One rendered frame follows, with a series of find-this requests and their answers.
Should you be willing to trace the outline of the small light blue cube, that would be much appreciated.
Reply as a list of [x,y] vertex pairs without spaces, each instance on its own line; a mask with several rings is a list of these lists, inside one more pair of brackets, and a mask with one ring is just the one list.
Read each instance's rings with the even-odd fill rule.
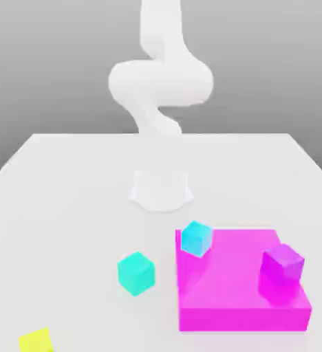
[[212,241],[212,227],[197,221],[190,222],[181,233],[181,249],[198,258],[209,251]]

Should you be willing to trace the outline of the small turquoise cube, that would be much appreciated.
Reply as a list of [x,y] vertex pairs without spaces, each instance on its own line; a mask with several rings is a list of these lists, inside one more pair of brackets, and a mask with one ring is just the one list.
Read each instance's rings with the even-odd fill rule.
[[138,296],[155,285],[155,265],[140,252],[119,261],[117,268],[118,282],[132,296]]

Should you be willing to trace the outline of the small purple cube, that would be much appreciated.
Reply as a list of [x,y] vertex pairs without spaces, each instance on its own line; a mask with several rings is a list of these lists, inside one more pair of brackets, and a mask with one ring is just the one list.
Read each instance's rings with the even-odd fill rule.
[[259,293],[275,306],[292,305],[304,296],[301,276],[305,259],[280,243],[264,250],[259,273]]

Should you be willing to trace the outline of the small yellow cube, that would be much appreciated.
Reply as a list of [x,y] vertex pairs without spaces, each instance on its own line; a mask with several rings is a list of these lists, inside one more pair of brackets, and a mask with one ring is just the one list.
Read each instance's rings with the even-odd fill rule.
[[19,347],[20,352],[54,352],[47,327],[21,336]]

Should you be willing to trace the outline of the large magenta box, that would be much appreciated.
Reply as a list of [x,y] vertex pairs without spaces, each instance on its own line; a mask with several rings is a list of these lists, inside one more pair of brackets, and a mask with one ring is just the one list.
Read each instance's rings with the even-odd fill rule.
[[276,284],[261,270],[273,229],[216,229],[201,258],[181,249],[175,232],[180,331],[305,331],[312,312],[299,282]]

